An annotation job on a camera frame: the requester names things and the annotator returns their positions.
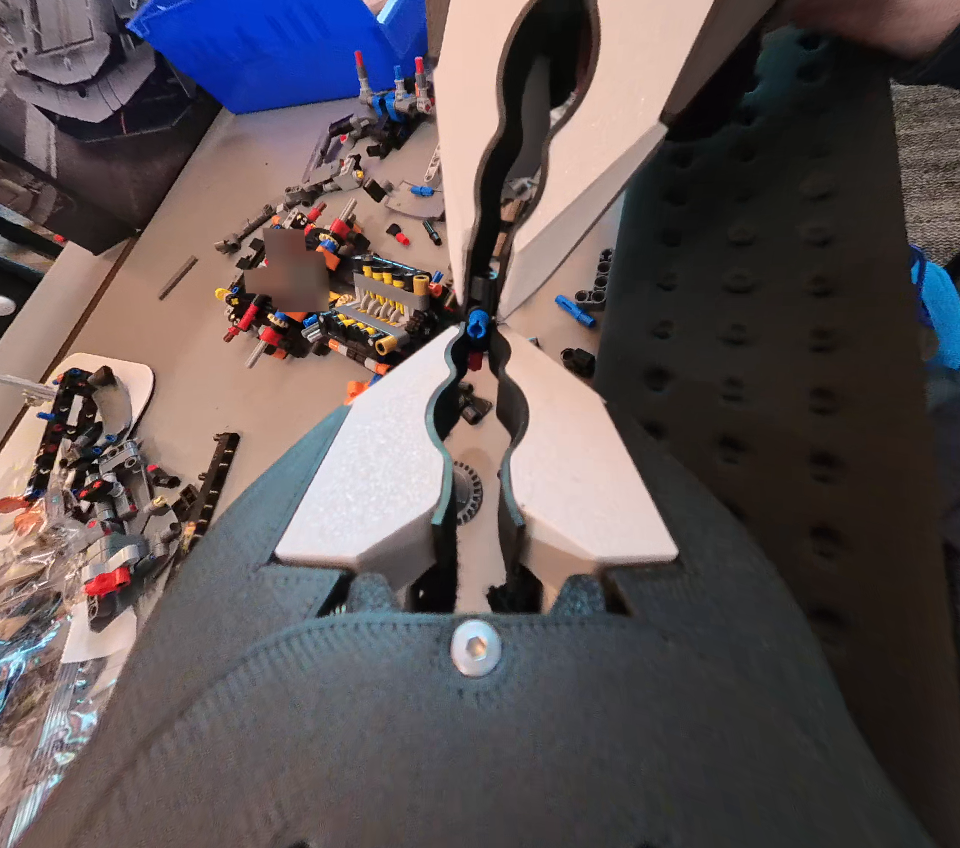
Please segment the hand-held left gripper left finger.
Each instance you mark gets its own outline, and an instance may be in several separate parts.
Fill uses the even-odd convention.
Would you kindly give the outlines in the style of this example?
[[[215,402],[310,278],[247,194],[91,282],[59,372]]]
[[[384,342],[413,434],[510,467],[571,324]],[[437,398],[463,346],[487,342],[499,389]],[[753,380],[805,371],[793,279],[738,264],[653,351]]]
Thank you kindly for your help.
[[[458,587],[453,463],[460,329],[444,330],[358,397],[274,555],[283,565],[379,574],[451,612]]]

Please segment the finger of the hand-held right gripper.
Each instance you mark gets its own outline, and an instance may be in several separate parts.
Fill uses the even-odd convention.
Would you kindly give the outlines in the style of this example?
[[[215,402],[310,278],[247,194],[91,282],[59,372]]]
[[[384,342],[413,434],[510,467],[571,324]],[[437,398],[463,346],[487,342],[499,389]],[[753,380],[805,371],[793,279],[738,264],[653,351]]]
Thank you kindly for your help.
[[[525,25],[538,0],[450,0],[435,87],[447,246],[463,306],[488,272],[500,193],[522,150],[522,99],[535,37]]]
[[[666,135],[661,114],[714,0],[596,0],[592,75],[546,147],[513,236],[497,316],[509,317],[618,197]]]

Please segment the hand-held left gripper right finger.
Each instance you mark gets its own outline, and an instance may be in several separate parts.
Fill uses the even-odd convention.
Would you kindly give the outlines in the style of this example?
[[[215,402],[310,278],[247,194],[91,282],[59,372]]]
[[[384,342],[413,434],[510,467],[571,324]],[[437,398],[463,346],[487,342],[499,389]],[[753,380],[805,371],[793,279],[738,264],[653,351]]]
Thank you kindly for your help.
[[[518,331],[495,330],[505,580],[496,612],[540,612],[547,591],[622,568],[668,565],[679,548],[603,398]]]

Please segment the black lego arm assembly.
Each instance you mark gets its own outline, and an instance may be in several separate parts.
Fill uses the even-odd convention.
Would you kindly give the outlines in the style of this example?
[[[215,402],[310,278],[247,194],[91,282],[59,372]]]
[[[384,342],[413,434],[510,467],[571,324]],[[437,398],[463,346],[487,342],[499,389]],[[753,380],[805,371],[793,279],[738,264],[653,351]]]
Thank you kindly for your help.
[[[487,267],[472,275],[462,303],[462,348],[469,372],[483,367],[496,326],[497,273]]]

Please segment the dark grey lego gear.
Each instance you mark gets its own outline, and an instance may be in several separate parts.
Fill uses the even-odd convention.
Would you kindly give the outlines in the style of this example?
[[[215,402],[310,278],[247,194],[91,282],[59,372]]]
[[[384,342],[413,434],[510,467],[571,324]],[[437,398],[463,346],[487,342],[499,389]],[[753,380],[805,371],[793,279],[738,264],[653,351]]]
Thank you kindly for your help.
[[[483,504],[483,483],[478,472],[461,460],[453,462],[452,476],[456,524],[461,528],[476,517]]]

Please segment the blue grey lego piston assembly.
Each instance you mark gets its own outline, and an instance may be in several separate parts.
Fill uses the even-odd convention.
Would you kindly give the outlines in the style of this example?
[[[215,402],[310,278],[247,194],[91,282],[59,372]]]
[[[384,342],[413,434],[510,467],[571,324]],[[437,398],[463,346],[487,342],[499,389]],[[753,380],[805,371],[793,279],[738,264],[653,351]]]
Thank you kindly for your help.
[[[386,117],[392,122],[412,122],[436,113],[433,83],[428,77],[426,59],[422,55],[414,58],[412,79],[405,77],[402,68],[395,65],[392,89],[380,91],[375,91],[371,85],[361,50],[354,51],[354,62],[359,83],[358,98],[377,116]]]

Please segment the long black lego beam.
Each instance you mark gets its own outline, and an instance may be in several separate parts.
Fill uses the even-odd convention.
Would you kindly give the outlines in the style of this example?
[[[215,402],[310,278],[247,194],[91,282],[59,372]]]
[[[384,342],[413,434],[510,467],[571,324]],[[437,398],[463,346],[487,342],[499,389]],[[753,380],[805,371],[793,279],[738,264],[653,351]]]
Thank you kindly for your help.
[[[178,547],[181,555],[189,554],[207,533],[240,440],[240,434],[235,432],[224,432],[214,437],[213,455],[200,477],[196,498],[186,510]]]

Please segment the multicolour lego chassis assembly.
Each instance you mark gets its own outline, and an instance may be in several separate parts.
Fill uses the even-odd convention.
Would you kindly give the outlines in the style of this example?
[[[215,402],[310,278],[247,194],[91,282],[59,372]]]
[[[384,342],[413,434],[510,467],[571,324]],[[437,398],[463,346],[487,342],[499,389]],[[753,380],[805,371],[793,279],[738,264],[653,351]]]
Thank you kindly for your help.
[[[335,214],[323,198],[275,207],[269,223],[230,258],[216,290],[223,342],[248,338],[245,367],[268,359],[338,354],[379,380],[448,327],[457,303],[440,270],[376,251],[356,199]]]

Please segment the grey lego panel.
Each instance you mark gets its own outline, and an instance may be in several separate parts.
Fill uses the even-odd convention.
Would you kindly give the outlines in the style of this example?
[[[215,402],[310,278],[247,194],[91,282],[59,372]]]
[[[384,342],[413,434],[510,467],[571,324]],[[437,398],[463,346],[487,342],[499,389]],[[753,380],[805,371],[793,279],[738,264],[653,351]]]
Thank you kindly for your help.
[[[446,204],[443,190],[431,185],[416,185],[407,180],[392,183],[382,181],[386,192],[383,204],[391,211],[407,218],[419,220],[443,220]]]

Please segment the grey lego steering assembly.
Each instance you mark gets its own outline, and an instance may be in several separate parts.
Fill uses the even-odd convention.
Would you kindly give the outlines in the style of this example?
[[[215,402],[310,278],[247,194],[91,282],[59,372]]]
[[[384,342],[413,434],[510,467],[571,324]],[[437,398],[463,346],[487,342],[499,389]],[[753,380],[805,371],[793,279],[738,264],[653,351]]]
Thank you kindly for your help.
[[[374,160],[392,150],[394,128],[387,115],[351,114],[330,122],[326,134],[318,138],[301,183],[284,191],[284,206],[307,206],[323,194],[363,187]]]

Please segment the grey lego subassembly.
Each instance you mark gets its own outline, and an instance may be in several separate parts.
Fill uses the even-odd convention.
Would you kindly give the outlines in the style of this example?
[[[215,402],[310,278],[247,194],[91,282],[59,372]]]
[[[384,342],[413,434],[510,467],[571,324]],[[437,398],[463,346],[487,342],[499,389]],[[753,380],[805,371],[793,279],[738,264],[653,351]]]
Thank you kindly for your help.
[[[150,461],[137,438],[102,446],[73,482],[71,513],[82,522],[79,589],[86,619],[104,631],[164,568],[181,530],[180,478]]]

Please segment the dark grey lego axle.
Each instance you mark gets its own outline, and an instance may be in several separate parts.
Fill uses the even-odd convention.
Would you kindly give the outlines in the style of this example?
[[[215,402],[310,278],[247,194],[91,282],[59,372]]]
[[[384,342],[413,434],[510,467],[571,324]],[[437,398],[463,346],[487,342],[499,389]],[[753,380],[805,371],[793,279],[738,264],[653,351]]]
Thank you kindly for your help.
[[[158,292],[157,300],[165,300],[171,292],[186,278],[186,275],[191,272],[191,270],[198,264],[197,256],[190,256],[185,260],[180,266],[176,268],[174,273],[166,280],[162,288]]]

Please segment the dark grey lego driveshaft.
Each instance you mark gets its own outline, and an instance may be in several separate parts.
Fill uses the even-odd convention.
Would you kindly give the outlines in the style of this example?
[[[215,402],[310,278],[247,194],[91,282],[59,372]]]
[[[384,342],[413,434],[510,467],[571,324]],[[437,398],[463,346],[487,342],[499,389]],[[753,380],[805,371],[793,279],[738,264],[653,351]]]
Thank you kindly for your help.
[[[275,211],[276,207],[268,203],[256,216],[247,219],[237,231],[215,242],[214,250],[222,255],[233,255],[251,235],[271,221]]]

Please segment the black curved lego subframe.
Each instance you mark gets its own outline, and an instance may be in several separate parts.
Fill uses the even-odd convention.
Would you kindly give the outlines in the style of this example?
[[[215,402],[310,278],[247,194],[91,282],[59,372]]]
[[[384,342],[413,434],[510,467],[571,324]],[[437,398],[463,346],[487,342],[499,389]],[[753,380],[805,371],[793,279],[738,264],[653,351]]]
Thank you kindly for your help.
[[[66,369],[53,388],[51,409],[38,415],[45,426],[23,493],[31,502],[46,493],[55,472],[86,473],[134,426],[130,396],[107,364]]]

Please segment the clear bags of lego parts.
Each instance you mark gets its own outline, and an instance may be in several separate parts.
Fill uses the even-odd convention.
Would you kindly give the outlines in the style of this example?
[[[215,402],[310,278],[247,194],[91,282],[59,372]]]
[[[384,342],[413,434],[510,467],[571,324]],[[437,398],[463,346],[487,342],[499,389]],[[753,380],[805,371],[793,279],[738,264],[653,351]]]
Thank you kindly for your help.
[[[102,531],[54,490],[19,511],[2,535],[1,747],[12,758],[48,702],[82,571]]]

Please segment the blue storage bin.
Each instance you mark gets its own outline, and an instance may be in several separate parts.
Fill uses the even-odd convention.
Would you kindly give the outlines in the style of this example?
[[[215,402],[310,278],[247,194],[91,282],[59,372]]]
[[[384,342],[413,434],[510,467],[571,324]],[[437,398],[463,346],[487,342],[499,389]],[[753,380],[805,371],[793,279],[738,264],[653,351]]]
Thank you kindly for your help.
[[[149,0],[127,27],[234,113],[356,96],[355,50],[390,89],[428,52],[426,0]]]

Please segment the white book stand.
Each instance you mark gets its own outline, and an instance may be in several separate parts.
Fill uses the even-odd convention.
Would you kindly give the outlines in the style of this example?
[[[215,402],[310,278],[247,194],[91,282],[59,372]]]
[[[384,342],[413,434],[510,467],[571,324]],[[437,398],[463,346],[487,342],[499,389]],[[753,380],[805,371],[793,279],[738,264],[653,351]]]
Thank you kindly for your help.
[[[104,432],[132,437],[153,395],[155,375],[150,366],[75,352],[50,370],[44,385],[54,387],[55,379],[70,368],[93,372],[103,365],[109,366],[116,379],[116,386],[108,387],[98,403],[106,409]],[[53,403],[50,400],[37,405],[29,402],[25,414],[13,426],[1,453],[2,495],[20,494],[25,489],[46,427],[46,420],[40,419],[38,414],[52,410]]]

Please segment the blue fabric item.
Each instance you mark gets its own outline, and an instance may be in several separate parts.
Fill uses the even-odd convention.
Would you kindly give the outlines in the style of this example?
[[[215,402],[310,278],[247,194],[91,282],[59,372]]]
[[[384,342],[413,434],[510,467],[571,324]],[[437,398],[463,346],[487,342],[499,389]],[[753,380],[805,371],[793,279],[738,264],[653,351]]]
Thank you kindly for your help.
[[[916,245],[910,249],[910,277],[917,299],[922,359],[950,371],[959,368],[959,295],[948,272]]]

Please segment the dark printed cardboard box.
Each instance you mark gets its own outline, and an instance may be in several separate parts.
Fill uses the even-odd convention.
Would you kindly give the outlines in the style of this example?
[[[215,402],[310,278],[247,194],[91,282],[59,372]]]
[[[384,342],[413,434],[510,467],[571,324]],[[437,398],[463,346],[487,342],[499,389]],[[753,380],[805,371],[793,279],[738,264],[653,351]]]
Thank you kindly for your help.
[[[220,104],[135,33],[149,0],[1,0],[2,206],[100,255],[151,220]]]

